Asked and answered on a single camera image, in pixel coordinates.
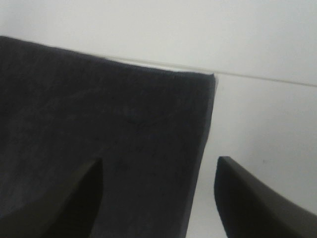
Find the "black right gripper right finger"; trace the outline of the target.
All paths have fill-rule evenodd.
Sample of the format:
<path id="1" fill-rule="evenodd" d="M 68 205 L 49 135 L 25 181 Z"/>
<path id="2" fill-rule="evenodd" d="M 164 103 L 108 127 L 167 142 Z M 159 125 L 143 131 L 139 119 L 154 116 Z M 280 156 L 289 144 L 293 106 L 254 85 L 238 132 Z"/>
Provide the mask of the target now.
<path id="1" fill-rule="evenodd" d="M 214 199 L 229 238 L 315 238 L 317 217 L 276 193 L 231 157 L 218 158 Z"/>

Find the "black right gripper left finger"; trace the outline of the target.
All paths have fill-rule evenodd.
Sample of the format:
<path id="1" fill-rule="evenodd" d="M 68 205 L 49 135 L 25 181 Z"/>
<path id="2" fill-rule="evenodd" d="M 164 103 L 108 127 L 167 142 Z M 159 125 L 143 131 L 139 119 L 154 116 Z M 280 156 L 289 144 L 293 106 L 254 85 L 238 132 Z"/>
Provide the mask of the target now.
<path id="1" fill-rule="evenodd" d="M 2 238 L 89 238 L 103 196 L 103 161 L 82 164 L 41 198 L 0 220 Z"/>

